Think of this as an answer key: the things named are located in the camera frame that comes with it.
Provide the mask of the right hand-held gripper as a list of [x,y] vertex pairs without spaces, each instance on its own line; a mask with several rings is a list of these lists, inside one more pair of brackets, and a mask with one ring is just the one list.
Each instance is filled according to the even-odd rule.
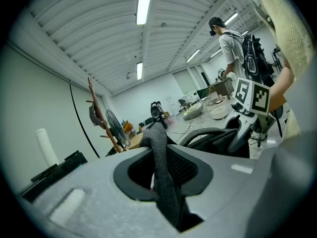
[[275,123],[275,117],[268,112],[269,96],[268,86],[238,78],[232,96],[232,112],[227,116],[227,128],[236,129],[236,135],[227,148],[229,153],[248,149],[253,132],[266,134]]

